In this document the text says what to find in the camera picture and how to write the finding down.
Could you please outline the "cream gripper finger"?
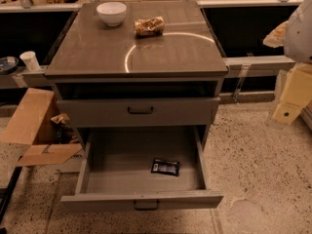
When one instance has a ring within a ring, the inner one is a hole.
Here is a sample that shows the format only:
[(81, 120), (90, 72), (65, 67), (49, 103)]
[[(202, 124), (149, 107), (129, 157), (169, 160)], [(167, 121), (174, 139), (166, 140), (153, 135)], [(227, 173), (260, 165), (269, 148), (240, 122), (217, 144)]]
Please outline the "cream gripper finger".
[(271, 119), (290, 125), (312, 100), (312, 65), (297, 63), (289, 72), (282, 72), (281, 85)]
[(286, 34), (287, 21), (279, 24), (268, 35), (265, 36), (263, 44), (270, 48), (278, 48), (284, 45), (284, 38)]

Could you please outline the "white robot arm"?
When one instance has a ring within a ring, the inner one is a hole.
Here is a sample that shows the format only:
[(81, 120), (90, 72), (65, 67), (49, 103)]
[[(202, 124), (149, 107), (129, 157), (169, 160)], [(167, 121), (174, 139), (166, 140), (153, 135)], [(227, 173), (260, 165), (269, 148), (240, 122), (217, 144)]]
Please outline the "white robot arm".
[(270, 115), (273, 122), (290, 125), (312, 100), (312, 0), (304, 0), (287, 21), (264, 38), (263, 44), (283, 47), (285, 56), (295, 61)]

